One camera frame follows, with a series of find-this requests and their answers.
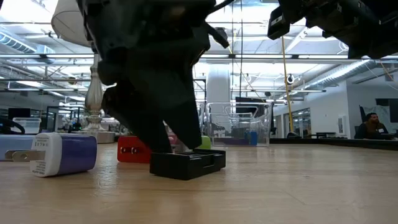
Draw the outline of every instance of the white wall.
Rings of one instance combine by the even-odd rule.
[[[359,106],[376,106],[376,98],[398,98],[398,91],[387,86],[348,85],[349,126],[352,130],[351,138],[355,135],[355,126],[362,123]]]
[[[292,111],[310,108],[311,132],[338,133],[338,118],[346,116],[346,136],[350,137],[349,111],[347,85],[343,81],[337,87],[325,88],[326,93],[310,93],[304,101],[296,101],[292,104]],[[289,112],[287,106],[278,106],[274,110],[274,116]]]
[[[19,93],[0,93],[0,108],[31,108],[46,110],[47,106],[59,106],[60,98],[48,95],[39,95],[36,92],[28,92],[28,96]]]

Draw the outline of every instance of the yellow pole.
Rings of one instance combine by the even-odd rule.
[[[285,55],[285,39],[282,36],[282,53],[284,55],[284,68],[285,68],[285,89],[286,89],[286,99],[287,106],[289,107],[289,121],[290,121],[290,131],[293,131],[293,117],[292,117],[292,108],[290,107],[290,96],[289,96],[289,87],[287,84],[287,72],[286,72],[286,55]]]

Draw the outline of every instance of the desk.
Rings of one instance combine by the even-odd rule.
[[[227,168],[191,181],[150,175],[100,145],[94,170],[41,179],[0,162],[4,224],[391,224],[398,152],[327,145],[227,149]]]

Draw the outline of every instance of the green object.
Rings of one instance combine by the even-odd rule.
[[[198,147],[198,149],[211,149],[211,141],[208,136],[201,137],[201,145]]]

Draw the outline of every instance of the ceiling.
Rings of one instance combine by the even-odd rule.
[[[0,34],[6,34],[33,49],[42,49],[53,54],[71,54],[65,66],[38,66],[27,63],[26,60],[7,60],[16,63],[36,74],[51,74],[51,78],[90,79],[90,63],[92,59],[73,59],[73,54],[91,54],[88,47],[66,42],[57,37],[50,24],[57,0],[4,0],[0,11]],[[282,39],[270,40],[267,38],[269,15],[279,4],[275,0],[241,0],[208,16],[207,20],[213,27],[222,27],[228,35],[230,48],[224,49],[211,39],[211,49],[207,54],[276,54],[282,53]],[[288,55],[346,55],[348,48],[339,40],[331,37],[324,39],[322,30],[314,27],[305,27],[305,19],[294,24],[285,36],[285,53]],[[2,54],[21,54],[4,44],[0,44]],[[231,86],[239,86],[240,64],[246,78],[242,87],[246,89],[269,87],[284,88],[284,65],[281,60],[270,62],[252,62],[239,60],[227,62],[231,69]],[[206,78],[209,66],[217,64],[217,60],[205,60],[195,65],[195,78]],[[338,66],[336,63],[290,63],[286,66],[288,74],[296,78],[296,82],[308,82],[322,73]],[[70,86],[68,83],[58,83],[65,88],[87,88],[89,82],[77,83]]]

